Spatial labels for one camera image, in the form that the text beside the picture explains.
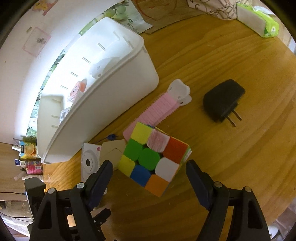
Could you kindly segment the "white toy camera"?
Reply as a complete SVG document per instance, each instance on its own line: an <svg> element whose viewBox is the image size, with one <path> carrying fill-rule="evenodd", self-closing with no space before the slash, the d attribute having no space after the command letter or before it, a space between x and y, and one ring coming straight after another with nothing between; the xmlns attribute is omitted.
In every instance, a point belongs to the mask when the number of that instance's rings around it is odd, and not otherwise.
<svg viewBox="0 0 296 241"><path fill-rule="evenodd" d="M100 145L84 143L81 153L81 182L86 182L88 177L99 170Z"/></svg>

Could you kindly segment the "colourful puzzle cube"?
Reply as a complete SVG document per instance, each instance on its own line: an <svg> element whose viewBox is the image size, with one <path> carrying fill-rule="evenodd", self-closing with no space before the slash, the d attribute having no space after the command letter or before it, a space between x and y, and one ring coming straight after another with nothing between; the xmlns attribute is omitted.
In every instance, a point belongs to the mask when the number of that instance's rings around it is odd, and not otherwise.
<svg viewBox="0 0 296 241"><path fill-rule="evenodd" d="M136 122L123 132L127 140L119 171L160 197L192 151L188 144L157 127Z"/></svg>

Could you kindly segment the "pink round compact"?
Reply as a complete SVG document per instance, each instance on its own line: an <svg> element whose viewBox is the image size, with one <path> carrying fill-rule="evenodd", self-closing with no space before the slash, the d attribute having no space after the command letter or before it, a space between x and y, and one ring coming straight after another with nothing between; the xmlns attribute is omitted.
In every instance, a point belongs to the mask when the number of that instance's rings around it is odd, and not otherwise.
<svg viewBox="0 0 296 241"><path fill-rule="evenodd" d="M80 99L86 90L86 86L87 86L87 79L78 81L70 92L69 101L75 102L78 99Z"/></svg>

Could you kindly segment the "black plug adapter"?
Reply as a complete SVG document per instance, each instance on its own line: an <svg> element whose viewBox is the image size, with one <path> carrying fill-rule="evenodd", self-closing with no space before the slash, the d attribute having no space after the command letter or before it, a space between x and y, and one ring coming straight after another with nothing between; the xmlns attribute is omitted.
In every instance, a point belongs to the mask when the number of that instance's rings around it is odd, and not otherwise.
<svg viewBox="0 0 296 241"><path fill-rule="evenodd" d="M229 117L233 113L239 121L241 116L235 111L238 101L245 94L245 89L235 80L229 79L208 91L203 97L205 112L214 122L224 122L227 119L233 127L236 124Z"/></svg>

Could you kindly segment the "pink comb with white cap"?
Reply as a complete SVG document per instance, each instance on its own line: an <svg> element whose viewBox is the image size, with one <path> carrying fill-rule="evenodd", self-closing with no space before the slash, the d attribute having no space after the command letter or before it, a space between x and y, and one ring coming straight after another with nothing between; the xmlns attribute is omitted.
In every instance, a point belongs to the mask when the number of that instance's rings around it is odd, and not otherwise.
<svg viewBox="0 0 296 241"><path fill-rule="evenodd" d="M141 113L124 131L126 141L130 139L135 125L140 122L149 126L157 126L179 107L191 102L191 89L182 80L171 82L166 92L160 95L143 113Z"/></svg>

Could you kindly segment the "clear barcode-labelled small box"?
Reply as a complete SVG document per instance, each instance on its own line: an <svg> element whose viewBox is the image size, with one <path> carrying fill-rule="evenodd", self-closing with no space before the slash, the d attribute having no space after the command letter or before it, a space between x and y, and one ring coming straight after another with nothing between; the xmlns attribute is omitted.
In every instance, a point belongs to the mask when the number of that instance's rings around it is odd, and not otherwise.
<svg viewBox="0 0 296 241"><path fill-rule="evenodd" d="M60 123L62 123L62 121L65 119L65 117L67 116L69 111L70 111L70 108L66 108L66 109L61 111L61 113L60 113Z"/></svg>

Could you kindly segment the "white L-shaped plastic block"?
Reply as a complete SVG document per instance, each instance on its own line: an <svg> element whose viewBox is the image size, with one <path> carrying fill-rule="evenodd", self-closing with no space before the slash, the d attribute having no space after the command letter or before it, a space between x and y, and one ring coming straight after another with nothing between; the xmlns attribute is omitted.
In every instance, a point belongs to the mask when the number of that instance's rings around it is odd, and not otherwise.
<svg viewBox="0 0 296 241"><path fill-rule="evenodd" d="M119 57L109 57L101 59L100 61L92 65L89 70L89 74L94 79L98 79L99 77L104 75L110 68L113 68L119 60Z"/></svg>

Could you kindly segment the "yellow juice carton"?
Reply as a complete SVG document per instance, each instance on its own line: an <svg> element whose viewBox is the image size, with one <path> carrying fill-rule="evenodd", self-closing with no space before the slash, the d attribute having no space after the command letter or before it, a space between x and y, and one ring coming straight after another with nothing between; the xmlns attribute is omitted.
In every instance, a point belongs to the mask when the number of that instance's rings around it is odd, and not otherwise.
<svg viewBox="0 0 296 241"><path fill-rule="evenodd" d="M22 159L36 159L37 148L35 144L20 141L20 158Z"/></svg>

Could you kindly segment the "white plastic storage bin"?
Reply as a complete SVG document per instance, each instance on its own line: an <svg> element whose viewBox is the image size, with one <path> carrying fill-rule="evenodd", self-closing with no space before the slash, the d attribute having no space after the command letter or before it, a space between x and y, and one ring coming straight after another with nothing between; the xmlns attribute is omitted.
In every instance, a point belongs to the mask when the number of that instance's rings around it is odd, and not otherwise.
<svg viewBox="0 0 296 241"><path fill-rule="evenodd" d="M94 79L89 70L101 59L120 60ZM75 102L69 95L87 79ZM159 76L144 39L110 18L103 18L68 50L41 94L37 121L37 151L44 164L66 162L97 133L156 89ZM62 110L70 108L60 123Z"/></svg>

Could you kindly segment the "green grape-print paper box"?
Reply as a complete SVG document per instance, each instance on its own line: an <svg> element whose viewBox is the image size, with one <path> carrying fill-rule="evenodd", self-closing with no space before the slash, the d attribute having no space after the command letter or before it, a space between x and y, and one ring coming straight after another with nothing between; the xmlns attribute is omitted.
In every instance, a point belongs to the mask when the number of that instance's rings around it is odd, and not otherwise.
<svg viewBox="0 0 296 241"><path fill-rule="evenodd" d="M134 31L137 34L141 34L145 32L146 30L152 28L152 25L147 23L142 15L140 14L139 10L136 8L134 3L132 1L121 1L104 12L102 12L100 15L95 17L93 20L91 20L89 23L87 23L78 33L78 36L81 37L84 35L91 27L93 27L96 23L98 23L103 18L111 18L120 24L130 28L132 31ZM60 63L60 61L63 59L63 57L68 52L68 49L70 46L65 47L62 52L59 54L51 68L49 69L47 76L45 77L42 86L39 90L39 93L37 95L37 99L35 101L35 105L33 107L31 116L30 116L30 122L28 124L27 133L25 135L26 138L32 138L33 141L36 141L37 139L37 117L38 117L38 111L39 111L39 105L40 105L40 99L41 94L43 92L43 89L45 85L47 84L49 78L53 74L54 70Z"/></svg>

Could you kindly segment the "green wet-wipes pack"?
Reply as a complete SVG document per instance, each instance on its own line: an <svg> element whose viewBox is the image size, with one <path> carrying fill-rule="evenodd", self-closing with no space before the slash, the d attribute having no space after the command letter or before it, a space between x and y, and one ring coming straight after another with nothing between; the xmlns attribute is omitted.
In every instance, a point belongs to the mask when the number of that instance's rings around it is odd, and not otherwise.
<svg viewBox="0 0 296 241"><path fill-rule="evenodd" d="M272 38L278 35L280 25L264 11L250 5L236 3L237 20L249 27L263 38Z"/></svg>

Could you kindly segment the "letter-print canvas bag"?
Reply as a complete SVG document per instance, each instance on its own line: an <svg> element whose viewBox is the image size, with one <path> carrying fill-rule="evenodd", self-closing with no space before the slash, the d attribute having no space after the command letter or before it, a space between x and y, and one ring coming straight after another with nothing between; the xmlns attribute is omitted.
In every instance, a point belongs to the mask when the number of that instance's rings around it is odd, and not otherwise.
<svg viewBox="0 0 296 241"><path fill-rule="evenodd" d="M237 19L236 1L229 0L188 0L190 8L202 11L221 20Z"/></svg>

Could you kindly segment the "pink framed wall drawing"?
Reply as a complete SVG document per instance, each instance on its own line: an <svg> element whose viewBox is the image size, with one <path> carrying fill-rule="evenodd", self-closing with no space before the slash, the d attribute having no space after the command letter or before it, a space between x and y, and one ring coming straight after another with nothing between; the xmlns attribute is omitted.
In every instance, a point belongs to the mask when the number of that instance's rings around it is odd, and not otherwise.
<svg viewBox="0 0 296 241"><path fill-rule="evenodd" d="M22 49L34 57L38 57L44 46L51 39L51 35L35 27L30 33Z"/></svg>

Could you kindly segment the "yellow pony wall sticker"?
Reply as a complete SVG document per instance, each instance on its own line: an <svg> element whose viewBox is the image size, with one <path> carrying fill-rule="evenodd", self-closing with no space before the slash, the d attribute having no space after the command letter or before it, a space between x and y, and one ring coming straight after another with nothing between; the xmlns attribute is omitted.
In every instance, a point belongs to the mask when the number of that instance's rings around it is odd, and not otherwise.
<svg viewBox="0 0 296 241"><path fill-rule="evenodd" d="M48 0L39 0L37 1L33 7L32 11L42 12L42 15L45 16L55 4L58 3L58 0L48 1Z"/></svg>

